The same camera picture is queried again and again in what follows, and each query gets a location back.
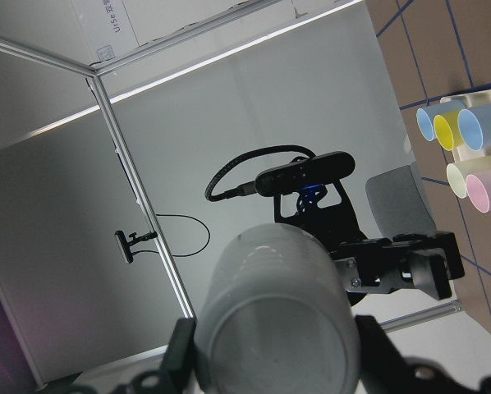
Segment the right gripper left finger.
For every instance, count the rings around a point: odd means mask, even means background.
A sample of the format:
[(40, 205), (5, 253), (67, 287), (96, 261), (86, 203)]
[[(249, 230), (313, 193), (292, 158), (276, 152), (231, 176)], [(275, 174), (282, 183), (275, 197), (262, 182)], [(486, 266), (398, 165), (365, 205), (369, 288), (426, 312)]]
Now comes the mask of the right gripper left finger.
[(195, 318), (177, 320), (160, 365), (138, 373), (129, 383), (118, 385), (111, 393), (184, 393), (195, 368)]

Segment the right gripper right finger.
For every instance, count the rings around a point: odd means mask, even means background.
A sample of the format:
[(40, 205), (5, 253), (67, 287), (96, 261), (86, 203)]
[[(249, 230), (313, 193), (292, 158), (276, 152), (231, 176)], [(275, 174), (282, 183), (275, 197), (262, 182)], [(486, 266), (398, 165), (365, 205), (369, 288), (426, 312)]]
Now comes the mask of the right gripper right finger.
[(360, 380), (368, 393), (491, 393), (491, 375), (465, 387), (436, 364), (403, 357), (371, 315), (355, 316), (361, 344)]

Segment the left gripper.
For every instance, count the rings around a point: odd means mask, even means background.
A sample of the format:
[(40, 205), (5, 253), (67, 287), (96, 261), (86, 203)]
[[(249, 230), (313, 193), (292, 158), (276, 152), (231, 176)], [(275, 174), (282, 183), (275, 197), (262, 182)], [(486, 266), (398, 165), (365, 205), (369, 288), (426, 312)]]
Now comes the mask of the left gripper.
[[(318, 202), (328, 193), (325, 184), (306, 186), (299, 189), (296, 213), (290, 217), (281, 214), (281, 195), (273, 197), (273, 213), (276, 223), (299, 227), (322, 243), (324, 248), (336, 257), (340, 245), (354, 245), (366, 240), (390, 245), (389, 238), (368, 238), (360, 229), (353, 205), (339, 180), (333, 181), (341, 197), (339, 204), (320, 208)], [(429, 250), (415, 250), (407, 255), (414, 288), (423, 291), (435, 300), (452, 297), (449, 279), (465, 276), (461, 253), (453, 232), (431, 231), (425, 234), (399, 234), (393, 241), (419, 241), (423, 249), (441, 249), (446, 258), (447, 269), (442, 255)]]

